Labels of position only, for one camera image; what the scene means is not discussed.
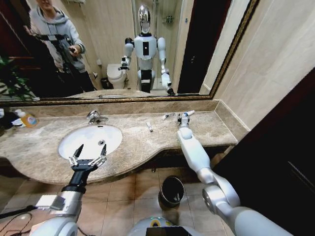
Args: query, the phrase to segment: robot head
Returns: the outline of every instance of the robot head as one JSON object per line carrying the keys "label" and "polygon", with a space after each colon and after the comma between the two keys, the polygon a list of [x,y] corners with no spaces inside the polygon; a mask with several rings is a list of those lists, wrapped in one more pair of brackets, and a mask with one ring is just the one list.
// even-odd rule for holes
{"label": "robot head", "polygon": [[138,19],[142,33],[148,33],[150,29],[150,11],[145,5],[141,5],[138,11]]}

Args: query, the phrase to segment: mirror frame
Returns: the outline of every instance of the mirror frame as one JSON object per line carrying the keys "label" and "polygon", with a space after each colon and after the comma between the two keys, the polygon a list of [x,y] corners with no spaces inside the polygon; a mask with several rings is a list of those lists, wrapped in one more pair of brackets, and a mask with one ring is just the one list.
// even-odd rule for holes
{"label": "mirror frame", "polygon": [[228,69],[229,64],[237,50],[239,43],[246,31],[246,28],[254,14],[260,0],[250,0],[243,18],[237,28],[231,45],[226,53],[222,66],[215,79],[209,95],[179,95],[175,97],[135,97],[135,98],[107,98],[107,99],[78,99],[78,98],[43,98],[39,101],[8,101],[0,102],[0,107],[17,107],[17,106],[53,106],[53,105],[78,105],[78,104],[99,104],[99,103],[119,103],[119,102],[160,102],[160,101],[189,101],[189,100],[211,100],[214,98],[216,91]]}

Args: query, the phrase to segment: gray hoodie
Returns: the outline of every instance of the gray hoodie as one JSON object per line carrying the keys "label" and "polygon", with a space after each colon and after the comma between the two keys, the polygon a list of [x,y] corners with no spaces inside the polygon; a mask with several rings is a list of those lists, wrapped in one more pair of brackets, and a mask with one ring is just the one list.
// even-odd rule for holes
{"label": "gray hoodie", "polygon": [[[85,53],[86,49],[83,42],[79,39],[79,34],[74,26],[74,24],[69,20],[69,18],[61,11],[54,7],[57,15],[54,19],[47,21],[43,16],[42,10],[39,6],[37,8],[32,9],[30,11],[30,19],[31,19],[31,31],[37,34],[61,34],[61,35],[68,35],[72,44],[78,44],[81,47],[81,53]],[[63,69],[63,60],[61,55],[57,52],[54,45],[49,41],[44,41],[47,45],[47,48],[55,61],[56,67],[62,71]],[[70,46],[67,41],[64,39],[62,40],[63,48],[69,61],[74,65],[75,68],[79,72],[85,72],[85,65],[83,62],[83,58],[81,55],[77,57],[77,61],[74,61],[68,46]]]}

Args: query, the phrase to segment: black trash can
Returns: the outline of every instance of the black trash can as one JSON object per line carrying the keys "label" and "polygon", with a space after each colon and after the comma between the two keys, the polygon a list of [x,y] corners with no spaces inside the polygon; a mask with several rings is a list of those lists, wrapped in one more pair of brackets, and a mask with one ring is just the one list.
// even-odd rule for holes
{"label": "black trash can", "polygon": [[103,89],[112,89],[113,85],[108,81],[108,78],[101,78],[100,80]]}
{"label": "black trash can", "polygon": [[184,196],[184,186],[176,176],[167,177],[159,192],[161,202],[166,207],[178,206]]}

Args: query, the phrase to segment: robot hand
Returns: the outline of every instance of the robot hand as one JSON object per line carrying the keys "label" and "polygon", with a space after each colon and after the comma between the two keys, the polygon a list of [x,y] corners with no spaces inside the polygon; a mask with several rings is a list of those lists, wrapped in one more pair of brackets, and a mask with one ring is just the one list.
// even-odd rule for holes
{"label": "robot hand", "polygon": [[130,70],[130,66],[129,66],[129,58],[124,56],[122,57],[122,66],[118,68],[118,70]]}
{"label": "robot hand", "polygon": [[169,78],[169,74],[164,73],[164,74],[162,74],[161,78],[162,78],[162,86],[163,86],[163,88],[166,89],[167,93],[170,96],[175,96],[176,93],[174,93],[174,90],[171,88],[172,82],[171,82],[171,80]]}

